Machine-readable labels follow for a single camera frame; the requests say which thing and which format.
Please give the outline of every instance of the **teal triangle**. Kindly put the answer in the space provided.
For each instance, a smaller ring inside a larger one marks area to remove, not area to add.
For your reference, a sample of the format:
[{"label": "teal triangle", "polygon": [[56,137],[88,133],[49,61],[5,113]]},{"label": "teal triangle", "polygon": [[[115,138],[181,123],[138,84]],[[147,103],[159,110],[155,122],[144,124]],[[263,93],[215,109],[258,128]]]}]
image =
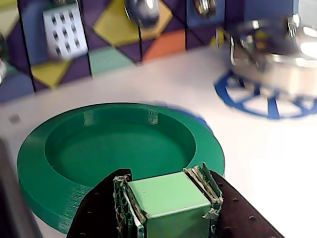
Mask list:
[{"label": "teal triangle", "polygon": [[6,69],[7,75],[11,75],[11,74],[18,72],[18,70],[14,66],[10,65],[8,62],[5,62],[5,63],[6,63],[6,67],[7,67],[7,69]]},{"label": "teal triangle", "polygon": [[89,53],[92,75],[134,65],[134,62],[114,47]]}]

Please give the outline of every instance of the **white surface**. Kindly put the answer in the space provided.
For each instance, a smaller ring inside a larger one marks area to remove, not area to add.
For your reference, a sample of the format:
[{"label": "white surface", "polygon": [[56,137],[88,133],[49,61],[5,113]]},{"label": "white surface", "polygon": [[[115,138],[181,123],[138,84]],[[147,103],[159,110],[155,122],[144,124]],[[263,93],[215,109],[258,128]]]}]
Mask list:
[{"label": "white surface", "polygon": [[317,0],[299,0],[298,11],[305,24],[317,26]]},{"label": "white surface", "polygon": [[[226,179],[265,218],[286,238],[313,237],[317,116],[269,121],[227,107],[213,87],[227,71],[222,57],[220,51],[200,49],[12,102],[0,108],[0,134],[15,164],[26,136],[69,109],[155,100],[179,105],[206,119],[224,150]],[[21,123],[10,123],[13,114]],[[44,238],[65,237],[37,220]]]}]

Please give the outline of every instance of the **green bowl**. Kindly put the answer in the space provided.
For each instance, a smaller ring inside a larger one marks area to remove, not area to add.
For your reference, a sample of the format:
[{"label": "green bowl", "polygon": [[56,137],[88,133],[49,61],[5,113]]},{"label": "green bowl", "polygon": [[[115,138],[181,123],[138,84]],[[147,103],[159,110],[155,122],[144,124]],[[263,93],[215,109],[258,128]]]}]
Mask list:
[{"label": "green bowl", "polygon": [[165,107],[100,104],[62,113],[36,128],[17,160],[27,204],[67,233],[83,197],[108,174],[130,168],[133,179],[201,165],[224,173],[218,141],[194,118]]}]

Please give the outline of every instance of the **silver object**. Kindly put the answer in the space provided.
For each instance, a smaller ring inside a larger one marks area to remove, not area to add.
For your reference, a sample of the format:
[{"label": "silver object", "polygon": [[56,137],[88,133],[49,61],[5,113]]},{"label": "silver object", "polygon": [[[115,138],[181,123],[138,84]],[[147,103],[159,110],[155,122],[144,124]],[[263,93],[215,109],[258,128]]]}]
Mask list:
[{"label": "silver object", "polygon": [[216,13],[216,0],[194,0],[194,6],[198,14],[203,17]]},{"label": "silver object", "polygon": [[159,22],[158,0],[125,0],[124,6],[128,18],[140,28],[153,28]]},{"label": "silver object", "polygon": [[[257,31],[262,40],[256,37]],[[225,36],[236,75],[280,91],[288,99],[317,98],[317,29],[301,26],[298,14],[283,22],[241,23]],[[216,41],[219,46],[218,31]]]},{"label": "silver object", "polygon": [[6,72],[7,72],[6,63],[0,59],[0,85],[2,84],[5,78]]},{"label": "silver object", "polygon": [[5,38],[0,33],[0,85],[3,83],[7,73],[7,66],[4,61],[4,59],[6,59],[7,57],[7,44]]},{"label": "silver object", "polygon": [[56,0],[56,7],[43,12],[49,55],[63,60],[88,52],[77,1]]}]

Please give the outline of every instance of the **orange triangle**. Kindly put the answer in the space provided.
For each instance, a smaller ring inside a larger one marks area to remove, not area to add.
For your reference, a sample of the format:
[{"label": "orange triangle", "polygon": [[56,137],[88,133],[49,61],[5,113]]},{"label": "orange triangle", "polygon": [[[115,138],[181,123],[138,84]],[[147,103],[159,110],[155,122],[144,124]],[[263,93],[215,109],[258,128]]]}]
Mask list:
[{"label": "orange triangle", "polygon": [[185,51],[185,31],[165,33],[154,41],[148,52],[144,55],[143,61],[152,60],[178,52]]}]

